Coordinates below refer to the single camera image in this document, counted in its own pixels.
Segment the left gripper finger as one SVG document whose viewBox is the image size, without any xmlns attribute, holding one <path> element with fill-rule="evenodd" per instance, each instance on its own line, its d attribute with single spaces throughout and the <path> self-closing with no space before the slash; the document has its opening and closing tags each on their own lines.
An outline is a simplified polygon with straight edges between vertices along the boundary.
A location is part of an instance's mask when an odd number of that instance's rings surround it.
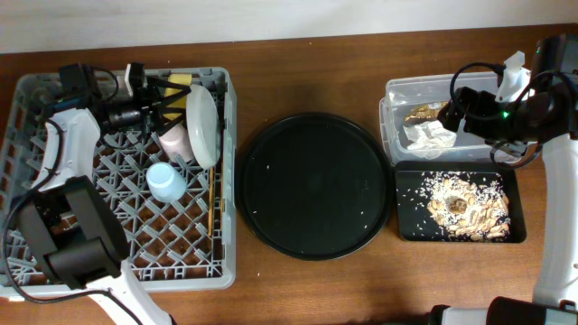
<svg viewBox="0 0 578 325">
<path fill-rule="evenodd" d="M 169 89 L 178 89 L 178 92 L 172 94 L 168 97 L 161 97 L 159 96 L 155 99 L 152 103 L 152 107 L 156 108 L 165 108 L 168 107 L 170 104 L 176 102 L 181 98 L 186 98 L 191 93 L 191 87 L 177 84 L 170 82 L 168 80 L 159 79 L 157 77 L 147 77 L 147 85 L 152 86 L 153 88 L 169 88 Z"/>
<path fill-rule="evenodd" d="M 156 108 L 153 113 L 153 131 L 164 135 L 185 120 L 186 109 L 178 107 Z"/>
</svg>

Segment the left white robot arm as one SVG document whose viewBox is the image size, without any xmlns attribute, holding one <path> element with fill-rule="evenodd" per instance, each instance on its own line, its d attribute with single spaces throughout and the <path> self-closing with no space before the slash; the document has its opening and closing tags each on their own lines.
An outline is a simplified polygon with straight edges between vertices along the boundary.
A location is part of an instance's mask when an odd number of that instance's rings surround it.
<svg viewBox="0 0 578 325">
<path fill-rule="evenodd" d="M 28 302 L 49 304 L 88 296 L 117 324 L 172 324 L 136 278 L 128 262 L 130 246 L 116 215 L 93 180 L 94 152 L 106 134 L 140 127 L 149 135 L 177 125 L 165 114 L 190 94 L 188 86 L 148 76 L 141 63 L 128 64 L 114 92 L 104 95 L 99 69 L 75 63 L 61 67 L 62 92 L 41 110 L 48 134 L 42 167 L 30 190 L 11 208 L 3 225 L 18 229 L 46 278 L 70 294 L 38 298 L 10 278 Z M 128 98 L 117 100 L 125 88 Z"/>
</svg>

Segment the grey round plate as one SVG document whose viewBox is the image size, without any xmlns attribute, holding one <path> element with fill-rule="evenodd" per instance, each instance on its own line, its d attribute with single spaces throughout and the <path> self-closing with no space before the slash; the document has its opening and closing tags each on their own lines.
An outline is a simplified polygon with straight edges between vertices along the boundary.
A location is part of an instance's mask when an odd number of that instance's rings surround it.
<svg viewBox="0 0 578 325">
<path fill-rule="evenodd" d="M 220 127 L 217 106 L 210 92 L 192 84 L 187 95 L 185 118 L 196 162 L 205 170 L 220 158 Z"/>
</svg>

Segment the light blue cup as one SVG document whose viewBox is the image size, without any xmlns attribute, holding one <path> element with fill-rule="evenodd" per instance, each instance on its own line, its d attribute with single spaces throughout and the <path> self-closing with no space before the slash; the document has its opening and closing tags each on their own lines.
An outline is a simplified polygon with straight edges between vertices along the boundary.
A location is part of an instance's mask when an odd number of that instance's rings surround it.
<svg viewBox="0 0 578 325">
<path fill-rule="evenodd" d="M 154 163 L 145 178 L 152 196 L 164 203 L 180 199 L 187 188 L 186 180 L 167 162 Z"/>
</svg>

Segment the food scraps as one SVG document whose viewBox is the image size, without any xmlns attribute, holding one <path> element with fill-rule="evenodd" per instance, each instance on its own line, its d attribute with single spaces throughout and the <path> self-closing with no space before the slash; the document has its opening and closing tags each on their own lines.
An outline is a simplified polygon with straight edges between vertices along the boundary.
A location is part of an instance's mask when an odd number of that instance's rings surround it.
<svg viewBox="0 0 578 325">
<path fill-rule="evenodd" d="M 424 179 L 410 192 L 410 209 L 424 211 L 416 223 L 422 237 L 443 241 L 503 242 L 510 235 L 510 201 L 497 173 L 422 172 Z"/>
</svg>

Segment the pink cup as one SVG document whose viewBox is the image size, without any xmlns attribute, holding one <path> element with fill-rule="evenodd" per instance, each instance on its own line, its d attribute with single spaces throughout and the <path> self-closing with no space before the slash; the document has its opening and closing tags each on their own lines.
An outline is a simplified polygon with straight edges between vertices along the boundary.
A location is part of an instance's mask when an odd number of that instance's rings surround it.
<svg viewBox="0 0 578 325">
<path fill-rule="evenodd" d="M 171 162 L 175 163 L 177 156 L 180 156 L 186 163 L 194 158 L 188 131 L 181 124 L 175 125 L 161 135 L 159 140 L 164 153 Z"/>
</svg>

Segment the white napkin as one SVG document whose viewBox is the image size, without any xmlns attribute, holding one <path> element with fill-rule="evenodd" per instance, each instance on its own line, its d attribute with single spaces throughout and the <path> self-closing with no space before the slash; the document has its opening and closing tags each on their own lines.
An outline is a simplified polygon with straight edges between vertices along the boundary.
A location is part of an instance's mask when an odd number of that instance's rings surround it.
<svg viewBox="0 0 578 325">
<path fill-rule="evenodd" d="M 457 139 L 457 134 L 445 129 L 439 121 L 405 126 L 404 131 L 410 141 L 409 150 L 451 148 Z"/>
</svg>

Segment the wooden chopstick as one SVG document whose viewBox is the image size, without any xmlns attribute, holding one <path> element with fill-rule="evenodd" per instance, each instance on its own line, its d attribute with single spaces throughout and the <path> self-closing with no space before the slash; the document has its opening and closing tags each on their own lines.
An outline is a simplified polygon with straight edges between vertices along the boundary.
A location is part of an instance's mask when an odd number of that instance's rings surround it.
<svg viewBox="0 0 578 325">
<path fill-rule="evenodd" d="M 210 181 L 210 188 L 209 188 L 209 212 L 208 212 L 208 235 L 209 238 L 212 237 L 213 234 L 213 224 L 214 224 L 214 200 L 215 200 L 215 168 L 211 167 L 210 168 L 210 177 L 209 177 L 209 181 Z"/>
<path fill-rule="evenodd" d="M 220 163 L 220 167 L 219 167 L 219 198 L 220 198 L 220 215 L 221 218 L 224 214 L 224 212 L 226 211 L 226 199 L 224 198 L 224 195 L 226 194 L 225 192 L 225 185 L 226 185 L 226 178 L 225 178 L 225 169 L 224 169 L 224 162 Z"/>
</svg>

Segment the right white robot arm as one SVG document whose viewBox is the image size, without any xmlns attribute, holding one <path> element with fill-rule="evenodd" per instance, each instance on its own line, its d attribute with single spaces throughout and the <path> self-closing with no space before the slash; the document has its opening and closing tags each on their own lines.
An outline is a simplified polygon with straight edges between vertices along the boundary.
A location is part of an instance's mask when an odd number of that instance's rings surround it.
<svg viewBox="0 0 578 325">
<path fill-rule="evenodd" d="M 495 95 L 450 87 L 438 115 L 443 127 L 490 143 L 534 143 L 545 164 L 547 203 L 543 263 L 531 302 L 495 298 L 484 309 L 437 305 L 432 324 L 575 324 L 577 322 L 577 37 L 536 45 L 530 70 L 518 56 L 489 69 L 502 80 Z"/>
</svg>

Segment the gold foil wrapper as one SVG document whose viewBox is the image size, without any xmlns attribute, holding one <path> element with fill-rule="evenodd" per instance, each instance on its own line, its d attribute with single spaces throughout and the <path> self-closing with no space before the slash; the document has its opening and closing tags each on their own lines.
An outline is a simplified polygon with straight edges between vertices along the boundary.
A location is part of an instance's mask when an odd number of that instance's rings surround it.
<svg viewBox="0 0 578 325">
<path fill-rule="evenodd" d="M 414 123 L 415 121 L 435 120 L 438 117 L 439 112 L 447 104 L 447 101 L 443 101 L 427 103 L 418 107 L 414 107 L 405 115 L 405 122 Z"/>
</svg>

